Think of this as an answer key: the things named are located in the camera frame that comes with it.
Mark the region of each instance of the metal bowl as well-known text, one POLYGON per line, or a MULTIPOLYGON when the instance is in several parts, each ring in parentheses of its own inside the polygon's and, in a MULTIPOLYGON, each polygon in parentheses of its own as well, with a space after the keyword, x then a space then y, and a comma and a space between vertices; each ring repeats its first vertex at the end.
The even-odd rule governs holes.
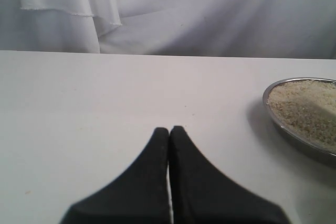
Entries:
POLYGON ((307 156, 315 159, 316 161, 319 161, 321 163, 324 163, 328 166, 331 166, 333 168, 336 168, 336 153, 329 152, 326 149, 322 148, 319 145, 313 144, 309 142, 306 138, 298 135, 295 131, 289 129, 286 127, 279 118, 273 113, 272 109, 268 105, 268 97, 272 91, 273 88, 276 86, 282 85, 286 82, 297 82, 297 81, 321 81, 321 82, 328 82, 333 83, 336 85, 335 80, 329 80, 329 79, 321 79, 321 78, 291 78, 291 79, 285 79, 281 81, 277 81, 270 85, 265 91, 264 95, 262 96, 262 101, 264 103, 264 106, 272 118, 277 130, 279 133, 297 150, 301 151, 302 153, 306 154, 307 156))

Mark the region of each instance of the white curtain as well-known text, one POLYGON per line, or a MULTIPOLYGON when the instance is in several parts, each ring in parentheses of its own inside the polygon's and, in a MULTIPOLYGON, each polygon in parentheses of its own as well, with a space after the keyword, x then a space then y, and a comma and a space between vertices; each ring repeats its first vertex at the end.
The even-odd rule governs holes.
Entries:
POLYGON ((116 0, 0 0, 0 47, 100 52, 99 37, 121 25, 116 0))

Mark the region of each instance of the grain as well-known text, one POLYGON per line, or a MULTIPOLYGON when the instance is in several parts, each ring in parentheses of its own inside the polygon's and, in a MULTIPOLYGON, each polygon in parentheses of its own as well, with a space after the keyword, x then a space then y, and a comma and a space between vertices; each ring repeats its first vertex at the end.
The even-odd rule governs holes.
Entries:
POLYGON ((268 104, 279 120, 307 141, 336 153, 336 86, 292 81, 272 89, 268 104))

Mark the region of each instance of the rice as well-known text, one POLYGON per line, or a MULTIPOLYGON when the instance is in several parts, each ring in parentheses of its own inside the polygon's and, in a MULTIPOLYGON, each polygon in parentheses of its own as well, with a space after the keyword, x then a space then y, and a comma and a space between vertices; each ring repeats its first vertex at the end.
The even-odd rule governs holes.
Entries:
POLYGON ((273 113, 292 131, 336 153, 336 86, 321 81, 292 81, 272 89, 273 113))

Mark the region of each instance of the table surface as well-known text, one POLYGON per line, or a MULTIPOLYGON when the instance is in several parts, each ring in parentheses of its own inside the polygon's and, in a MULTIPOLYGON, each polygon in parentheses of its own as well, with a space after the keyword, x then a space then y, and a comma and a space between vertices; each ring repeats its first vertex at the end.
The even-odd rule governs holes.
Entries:
POLYGON ((0 223, 58 223, 121 174, 153 129, 182 125, 223 173, 293 223, 334 223, 336 170, 289 146, 263 91, 336 79, 336 60, 0 51, 0 223))

